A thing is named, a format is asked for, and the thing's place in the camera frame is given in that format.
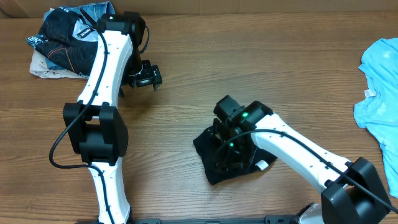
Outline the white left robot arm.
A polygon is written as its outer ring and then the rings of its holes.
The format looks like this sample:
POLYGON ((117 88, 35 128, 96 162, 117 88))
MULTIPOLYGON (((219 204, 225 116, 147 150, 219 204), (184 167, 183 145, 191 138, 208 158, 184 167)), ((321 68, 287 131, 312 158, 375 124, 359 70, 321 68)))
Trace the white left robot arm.
POLYGON ((149 41, 149 28, 137 12, 103 14, 94 22, 98 46, 89 79, 76 103, 63 108, 66 125, 61 137, 68 136, 89 169, 99 205, 97 223, 132 223, 127 201, 122 163, 128 146, 128 130, 119 111, 122 86, 162 84, 159 67, 142 60, 141 44, 149 41))

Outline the black t-shirt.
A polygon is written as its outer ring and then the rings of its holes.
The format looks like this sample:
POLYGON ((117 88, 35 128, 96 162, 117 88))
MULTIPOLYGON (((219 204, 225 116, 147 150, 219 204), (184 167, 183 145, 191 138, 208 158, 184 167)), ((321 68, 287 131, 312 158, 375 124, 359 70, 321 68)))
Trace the black t-shirt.
POLYGON ((213 165, 213 150, 219 143, 216 143, 215 133, 213 131, 213 125, 206 128, 199 137, 193 140, 193 145, 202 159, 203 166, 205 168, 206 178, 211 185, 215 185, 221 181, 232 179, 241 175, 251 174, 255 171, 264 170, 269 167, 277 157, 273 154, 258 148, 254 156, 253 163, 249 170, 232 172, 232 173, 218 173, 214 169, 213 165))

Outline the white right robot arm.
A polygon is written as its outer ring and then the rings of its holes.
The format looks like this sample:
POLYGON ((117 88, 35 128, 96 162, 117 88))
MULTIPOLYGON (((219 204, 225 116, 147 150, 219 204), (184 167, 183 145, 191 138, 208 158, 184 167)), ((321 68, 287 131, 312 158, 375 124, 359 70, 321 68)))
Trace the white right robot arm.
POLYGON ((338 156, 301 135, 259 101, 241 106, 229 95, 217 102, 221 146, 214 165, 223 172, 254 164, 258 150, 280 159, 321 196, 296 223, 379 223, 397 209, 391 204, 376 168, 365 158, 338 156))

